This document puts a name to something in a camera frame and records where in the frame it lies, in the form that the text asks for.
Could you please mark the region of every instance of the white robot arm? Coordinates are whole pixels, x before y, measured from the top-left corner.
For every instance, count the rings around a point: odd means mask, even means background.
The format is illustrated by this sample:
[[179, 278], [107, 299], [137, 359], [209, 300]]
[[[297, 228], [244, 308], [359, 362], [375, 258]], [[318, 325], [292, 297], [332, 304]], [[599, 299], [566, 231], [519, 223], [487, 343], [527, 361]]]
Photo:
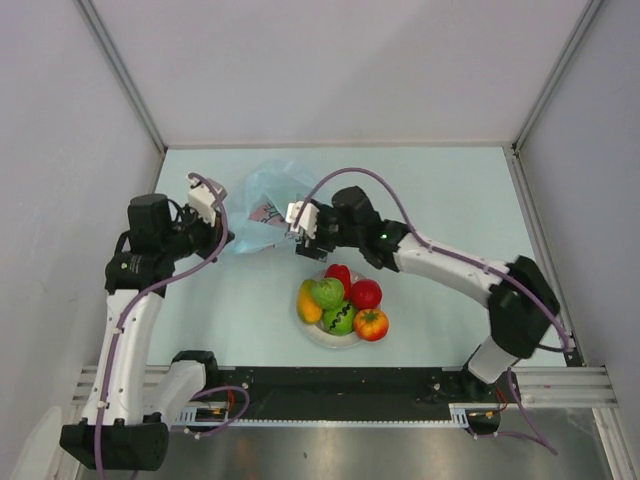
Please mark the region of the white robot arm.
[[[196, 393], [219, 384], [213, 354], [186, 351], [173, 359], [162, 382], [144, 395], [151, 334], [166, 287], [150, 291], [125, 312], [145, 289], [170, 279], [177, 260], [194, 253], [206, 259], [223, 241], [216, 198], [224, 198], [224, 189], [206, 180], [216, 192], [214, 198], [204, 184], [188, 180], [188, 204], [174, 203], [175, 220], [164, 195], [143, 195], [131, 201], [130, 230], [120, 237], [107, 265], [107, 322], [95, 382], [81, 422], [65, 425], [60, 438], [60, 445], [89, 468], [97, 464], [94, 438], [99, 425], [104, 469], [157, 470], [166, 455], [174, 419]], [[225, 241], [231, 239], [227, 232]], [[127, 240], [130, 249], [123, 251]]]
[[420, 235], [427, 248], [406, 224], [381, 220], [359, 187], [338, 191], [331, 206], [312, 200], [300, 215], [303, 203], [289, 204], [286, 216], [290, 236], [299, 240], [298, 254], [323, 259], [335, 247], [358, 248], [376, 268], [430, 278], [487, 308], [491, 335], [465, 365], [484, 384], [494, 383], [519, 359], [531, 357], [550, 326], [545, 314], [504, 277], [526, 285], [554, 316], [559, 311], [551, 288], [531, 259], [485, 260]]

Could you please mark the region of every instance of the bowl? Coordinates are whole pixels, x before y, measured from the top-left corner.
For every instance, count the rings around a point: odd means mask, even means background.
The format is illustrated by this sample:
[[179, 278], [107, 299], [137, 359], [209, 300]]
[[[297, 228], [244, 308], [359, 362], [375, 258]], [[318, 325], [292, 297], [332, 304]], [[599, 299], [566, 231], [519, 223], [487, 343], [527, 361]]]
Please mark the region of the bowl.
[[[321, 270], [311, 278], [318, 282], [324, 278], [325, 272], [326, 270]], [[367, 278], [361, 273], [354, 270], [350, 270], [350, 272], [352, 285], [359, 280], [364, 280], [365, 278]], [[298, 313], [295, 310], [295, 302], [294, 314], [296, 323], [302, 329], [302, 332], [305, 334], [305, 336], [309, 337], [313, 342], [317, 343], [318, 345], [322, 345], [323, 347], [349, 348], [363, 341], [355, 331], [348, 333], [347, 335], [331, 335], [325, 330], [324, 322], [322, 321], [322, 319], [319, 322], [312, 324], [304, 323], [302, 320], [300, 320], [300, 317], [298, 317]]]

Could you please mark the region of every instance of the light blue table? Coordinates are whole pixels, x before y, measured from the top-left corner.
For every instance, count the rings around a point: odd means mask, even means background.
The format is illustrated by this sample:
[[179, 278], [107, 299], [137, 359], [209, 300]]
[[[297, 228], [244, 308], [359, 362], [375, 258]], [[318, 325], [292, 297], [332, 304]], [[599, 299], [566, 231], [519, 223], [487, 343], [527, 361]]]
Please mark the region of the light blue table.
[[[183, 204], [185, 176], [213, 178], [232, 191], [260, 163], [291, 158], [318, 178], [345, 166], [387, 179], [419, 230], [470, 253], [511, 261], [533, 256], [524, 220], [499, 148], [310, 148], [169, 150], [157, 191]], [[349, 174], [326, 186], [359, 185], [383, 218], [400, 219], [374, 180]], [[179, 262], [178, 271], [196, 263]], [[380, 283], [391, 329], [381, 342], [332, 350], [316, 345], [294, 322], [295, 295], [305, 278], [326, 268], [291, 249], [227, 256], [171, 285], [158, 318], [149, 364], [167, 364], [184, 349], [213, 350], [228, 366], [414, 367], [461, 366], [489, 333], [487, 312], [472, 300], [428, 279], [370, 267], [353, 249], [329, 258]], [[545, 342], [559, 346], [555, 332]], [[564, 365], [539, 351], [521, 365]]]

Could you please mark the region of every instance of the plastic bag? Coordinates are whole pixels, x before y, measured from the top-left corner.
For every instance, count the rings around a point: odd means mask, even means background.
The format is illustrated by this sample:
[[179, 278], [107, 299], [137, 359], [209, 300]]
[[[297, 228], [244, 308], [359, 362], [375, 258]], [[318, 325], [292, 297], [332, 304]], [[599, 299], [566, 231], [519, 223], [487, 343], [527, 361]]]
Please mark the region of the plastic bag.
[[294, 160], [264, 162], [224, 202], [235, 239], [223, 252], [252, 253], [291, 246], [294, 241], [285, 236], [287, 206], [303, 200], [318, 181], [308, 168]]

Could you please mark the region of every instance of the plastic fruit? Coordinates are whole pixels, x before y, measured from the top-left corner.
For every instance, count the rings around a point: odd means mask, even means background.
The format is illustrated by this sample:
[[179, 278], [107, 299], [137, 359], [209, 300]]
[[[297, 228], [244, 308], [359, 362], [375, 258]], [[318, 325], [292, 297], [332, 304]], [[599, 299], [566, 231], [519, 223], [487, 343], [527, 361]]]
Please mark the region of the plastic fruit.
[[340, 280], [344, 287], [344, 296], [342, 299], [349, 300], [349, 295], [351, 295], [351, 272], [346, 265], [338, 265], [334, 263], [327, 268], [324, 278], [337, 278]]
[[344, 287], [336, 278], [323, 278], [311, 288], [311, 296], [322, 308], [330, 310], [342, 303]]
[[353, 328], [360, 338], [375, 342], [383, 338], [389, 331], [389, 319], [382, 310], [372, 308], [358, 312]]
[[351, 286], [351, 303], [358, 310], [377, 308], [381, 301], [382, 289], [373, 280], [359, 280]]
[[353, 332], [356, 309], [351, 302], [344, 301], [338, 308], [327, 310], [322, 316], [324, 328], [331, 335], [347, 335]]
[[322, 308], [311, 297], [311, 288], [315, 283], [315, 280], [305, 280], [298, 292], [298, 316], [305, 323], [316, 323], [322, 318]]

